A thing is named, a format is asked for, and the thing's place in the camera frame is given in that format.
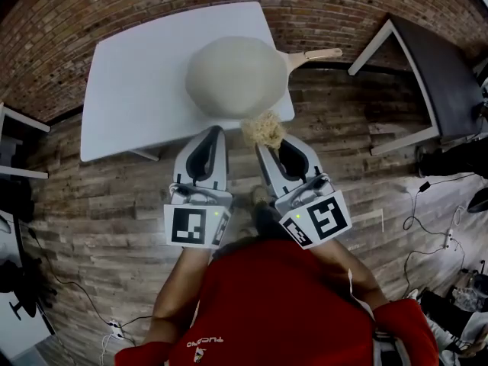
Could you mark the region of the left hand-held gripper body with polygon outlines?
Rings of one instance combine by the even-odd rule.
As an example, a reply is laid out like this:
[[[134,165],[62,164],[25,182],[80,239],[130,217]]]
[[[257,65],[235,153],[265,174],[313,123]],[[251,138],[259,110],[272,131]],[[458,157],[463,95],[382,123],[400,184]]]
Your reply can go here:
[[[233,196],[227,191],[174,183],[164,206],[166,242],[185,248],[217,249],[230,222]]]

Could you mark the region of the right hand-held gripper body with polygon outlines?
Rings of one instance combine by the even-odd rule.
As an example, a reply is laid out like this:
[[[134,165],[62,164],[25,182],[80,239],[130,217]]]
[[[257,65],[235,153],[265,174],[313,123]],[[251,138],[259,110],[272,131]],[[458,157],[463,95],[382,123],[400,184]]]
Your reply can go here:
[[[279,223],[302,248],[319,246],[352,228],[343,194],[322,173],[283,197],[274,206]]]

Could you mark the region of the tan scrubbing sponge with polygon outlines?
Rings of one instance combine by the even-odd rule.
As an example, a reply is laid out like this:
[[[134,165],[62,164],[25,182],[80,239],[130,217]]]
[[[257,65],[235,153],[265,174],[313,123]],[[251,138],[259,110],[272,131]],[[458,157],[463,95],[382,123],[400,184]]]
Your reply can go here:
[[[241,122],[241,131],[248,146],[266,146],[279,149],[286,136],[279,116],[273,111],[266,111],[256,118]]]

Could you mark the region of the beige frying pan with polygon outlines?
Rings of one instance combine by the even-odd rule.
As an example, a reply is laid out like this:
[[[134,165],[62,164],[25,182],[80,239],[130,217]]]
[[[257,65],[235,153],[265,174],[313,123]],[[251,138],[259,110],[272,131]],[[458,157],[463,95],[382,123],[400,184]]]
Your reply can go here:
[[[185,88],[211,117],[257,117],[285,96],[295,69],[341,55],[339,48],[284,53],[254,37],[221,37],[190,58]]]

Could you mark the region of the person's right forearm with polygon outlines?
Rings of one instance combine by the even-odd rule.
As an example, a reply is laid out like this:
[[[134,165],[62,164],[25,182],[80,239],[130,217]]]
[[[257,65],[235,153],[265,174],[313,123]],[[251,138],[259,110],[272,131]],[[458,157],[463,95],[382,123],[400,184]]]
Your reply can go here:
[[[372,311],[389,303],[376,278],[357,257],[337,239],[331,239],[309,251],[317,258],[328,284],[340,292],[348,292],[365,302]]]

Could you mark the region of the person's left forearm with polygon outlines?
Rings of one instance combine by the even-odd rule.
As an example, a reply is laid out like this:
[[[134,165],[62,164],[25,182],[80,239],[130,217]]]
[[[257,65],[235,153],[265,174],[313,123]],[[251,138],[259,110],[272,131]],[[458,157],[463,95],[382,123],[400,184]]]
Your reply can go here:
[[[144,343],[176,343],[189,329],[209,265],[209,249],[184,248],[160,290]]]

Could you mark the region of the person's brown shoe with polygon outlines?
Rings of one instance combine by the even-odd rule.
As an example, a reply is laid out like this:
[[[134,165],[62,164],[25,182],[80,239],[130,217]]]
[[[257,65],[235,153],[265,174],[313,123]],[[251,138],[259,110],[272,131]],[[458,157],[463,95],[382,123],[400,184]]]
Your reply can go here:
[[[260,203],[267,204],[269,200],[268,192],[263,186],[256,185],[251,191],[250,199],[253,206]]]

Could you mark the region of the person's dark trouser leg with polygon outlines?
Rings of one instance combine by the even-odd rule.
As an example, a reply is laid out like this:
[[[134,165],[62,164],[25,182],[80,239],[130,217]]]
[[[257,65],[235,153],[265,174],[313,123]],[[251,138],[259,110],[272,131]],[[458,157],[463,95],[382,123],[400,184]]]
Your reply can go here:
[[[259,201],[252,209],[252,221],[260,240],[291,241],[290,235],[279,223],[281,215],[266,201]]]

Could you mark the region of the white square table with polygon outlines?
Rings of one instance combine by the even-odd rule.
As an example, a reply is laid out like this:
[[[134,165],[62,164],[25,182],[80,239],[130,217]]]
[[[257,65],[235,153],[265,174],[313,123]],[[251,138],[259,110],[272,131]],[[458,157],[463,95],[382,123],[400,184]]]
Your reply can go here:
[[[237,120],[203,114],[185,90],[191,55],[228,36],[275,44],[258,2],[171,14],[101,41],[85,91],[81,160],[148,149],[195,136],[214,125],[238,128]]]

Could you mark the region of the black bag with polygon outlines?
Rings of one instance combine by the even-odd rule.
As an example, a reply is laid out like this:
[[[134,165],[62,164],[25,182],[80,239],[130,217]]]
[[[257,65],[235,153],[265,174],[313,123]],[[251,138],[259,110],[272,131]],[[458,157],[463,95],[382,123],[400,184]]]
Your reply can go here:
[[[425,153],[418,162],[423,176],[449,176],[474,173],[488,179],[488,154],[458,146],[448,151]]]

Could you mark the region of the dark-topped white-framed table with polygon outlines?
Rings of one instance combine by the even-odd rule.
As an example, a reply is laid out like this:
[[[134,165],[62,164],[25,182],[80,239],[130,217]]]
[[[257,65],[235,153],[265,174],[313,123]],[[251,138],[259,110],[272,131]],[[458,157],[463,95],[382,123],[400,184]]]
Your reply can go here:
[[[434,138],[458,138],[480,131],[475,115],[483,103],[481,87],[461,50],[443,37],[396,15],[382,28],[348,69],[356,75],[366,62],[393,35],[403,50],[425,102],[430,126],[403,138],[371,148],[379,156]]]

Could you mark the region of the black lamp head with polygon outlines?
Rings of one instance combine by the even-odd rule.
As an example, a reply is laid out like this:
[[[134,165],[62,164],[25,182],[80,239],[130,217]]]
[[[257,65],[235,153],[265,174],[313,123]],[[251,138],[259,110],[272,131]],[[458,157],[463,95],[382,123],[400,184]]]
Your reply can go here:
[[[479,190],[467,207],[467,212],[477,214],[488,210],[488,187]]]

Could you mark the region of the white side table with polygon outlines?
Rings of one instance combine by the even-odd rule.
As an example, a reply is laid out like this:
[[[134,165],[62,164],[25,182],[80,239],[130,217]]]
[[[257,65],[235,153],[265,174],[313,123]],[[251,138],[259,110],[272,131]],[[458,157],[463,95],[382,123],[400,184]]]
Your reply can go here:
[[[5,117],[9,117],[13,120],[16,120],[22,124],[28,125],[29,127],[33,127],[35,129],[41,130],[45,133],[50,132],[50,127],[46,124],[43,124],[39,121],[36,121],[30,117],[24,116],[23,114],[18,113],[8,107],[5,106],[5,103],[2,101],[0,102],[0,140],[2,139],[2,129]],[[48,179],[49,174],[47,172],[35,172],[26,169],[17,169],[12,168],[9,166],[0,165],[0,174],[3,175],[13,175],[19,176],[24,178],[37,178],[37,179]]]

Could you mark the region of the black stand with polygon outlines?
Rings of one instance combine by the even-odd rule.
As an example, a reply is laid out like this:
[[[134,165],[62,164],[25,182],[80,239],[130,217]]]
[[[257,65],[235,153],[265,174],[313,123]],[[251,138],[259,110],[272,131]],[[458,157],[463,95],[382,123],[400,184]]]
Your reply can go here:
[[[49,286],[49,281],[40,268],[41,264],[40,258],[30,256],[22,267],[11,260],[5,260],[0,264],[0,293],[14,293],[18,301],[16,304],[9,302],[9,306],[19,321],[21,321],[20,309],[23,309],[30,318],[34,318],[39,301],[48,308],[53,306],[48,301],[48,297],[50,295],[55,297],[57,291]]]

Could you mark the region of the white desk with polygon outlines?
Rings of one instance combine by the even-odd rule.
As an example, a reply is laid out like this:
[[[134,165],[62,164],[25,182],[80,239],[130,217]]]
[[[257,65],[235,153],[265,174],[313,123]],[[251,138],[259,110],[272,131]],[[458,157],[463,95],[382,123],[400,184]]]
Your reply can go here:
[[[18,220],[0,210],[0,264],[5,260],[22,267],[25,256]],[[16,304],[17,301],[13,292],[0,293],[0,352],[11,361],[54,333],[40,301],[34,318],[30,318],[23,309],[19,310],[21,321],[9,306],[9,302]]]

